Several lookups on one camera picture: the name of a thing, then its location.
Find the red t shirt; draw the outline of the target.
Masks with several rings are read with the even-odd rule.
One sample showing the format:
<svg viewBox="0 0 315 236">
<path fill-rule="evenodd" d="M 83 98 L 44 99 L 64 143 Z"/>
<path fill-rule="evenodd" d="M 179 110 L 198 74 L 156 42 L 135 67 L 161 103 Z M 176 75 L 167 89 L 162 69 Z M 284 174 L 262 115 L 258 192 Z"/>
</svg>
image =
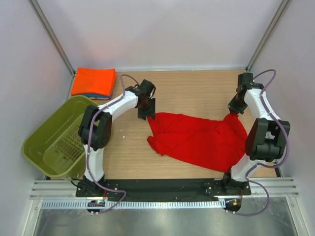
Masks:
<svg viewBox="0 0 315 236">
<path fill-rule="evenodd" d="M 247 132 L 238 115 L 222 120 L 157 113 L 148 118 L 147 138 L 158 154 L 219 172 L 228 172 L 245 154 Z"/>
</svg>

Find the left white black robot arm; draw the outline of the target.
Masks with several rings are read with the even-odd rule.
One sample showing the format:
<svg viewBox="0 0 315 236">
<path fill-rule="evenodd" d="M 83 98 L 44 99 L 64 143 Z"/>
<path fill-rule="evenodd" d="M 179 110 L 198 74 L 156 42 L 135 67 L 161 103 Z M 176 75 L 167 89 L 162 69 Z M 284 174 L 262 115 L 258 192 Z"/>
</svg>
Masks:
<svg viewBox="0 0 315 236">
<path fill-rule="evenodd" d="M 77 197 L 98 197 L 107 191 L 104 187 L 103 154 L 112 133 L 112 123 L 126 111 L 136 108 L 137 117 L 146 120 L 156 116 L 155 85 L 143 80 L 140 84 L 123 88 L 123 93 L 103 105 L 89 105 L 84 112 L 78 135 L 85 155 L 86 169 L 78 182 Z"/>
</svg>

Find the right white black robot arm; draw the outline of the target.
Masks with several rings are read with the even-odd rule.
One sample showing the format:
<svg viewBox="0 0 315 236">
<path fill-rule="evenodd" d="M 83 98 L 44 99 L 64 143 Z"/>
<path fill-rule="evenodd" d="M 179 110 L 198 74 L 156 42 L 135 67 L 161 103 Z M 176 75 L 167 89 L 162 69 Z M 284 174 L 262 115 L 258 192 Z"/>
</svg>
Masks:
<svg viewBox="0 0 315 236">
<path fill-rule="evenodd" d="M 290 124 L 273 111 L 266 86 L 254 81 L 252 73 L 238 75 L 236 95 L 229 102 L 231 114 L 249 108 L 255 121 L 245 142 L 245 154 L 223 175 L 221 187 L 228 195 L 238 195 L 249 187 L 249 177 L 259 167 L 270 167 L 274 160 L 285 160 L 289 151 Z"/>
</svg>

